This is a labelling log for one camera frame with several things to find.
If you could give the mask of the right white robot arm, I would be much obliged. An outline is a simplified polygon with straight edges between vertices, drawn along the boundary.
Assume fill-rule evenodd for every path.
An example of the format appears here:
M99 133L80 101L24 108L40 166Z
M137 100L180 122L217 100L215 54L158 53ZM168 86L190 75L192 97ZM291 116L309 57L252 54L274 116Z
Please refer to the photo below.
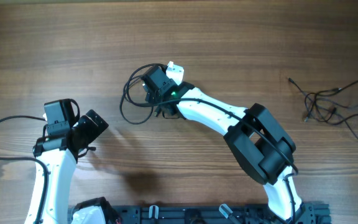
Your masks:
M293 176L295 143L270 111L258 104L238 107L216 100L183 81L184 69L152 64L142 75L146 101L161 113L201 123L221 134L242 170L260 183L268 208L284 223L296 223L302 201Z

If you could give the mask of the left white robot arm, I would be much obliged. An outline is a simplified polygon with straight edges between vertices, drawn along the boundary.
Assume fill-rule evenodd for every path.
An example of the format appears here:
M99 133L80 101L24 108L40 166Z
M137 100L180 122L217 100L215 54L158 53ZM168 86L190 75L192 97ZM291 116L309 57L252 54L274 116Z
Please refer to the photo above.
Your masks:
M68 199L78 159L107 128L94 110L74 112L73 99L44 104L46 127L33 147L36 178L26 223L68 223Z

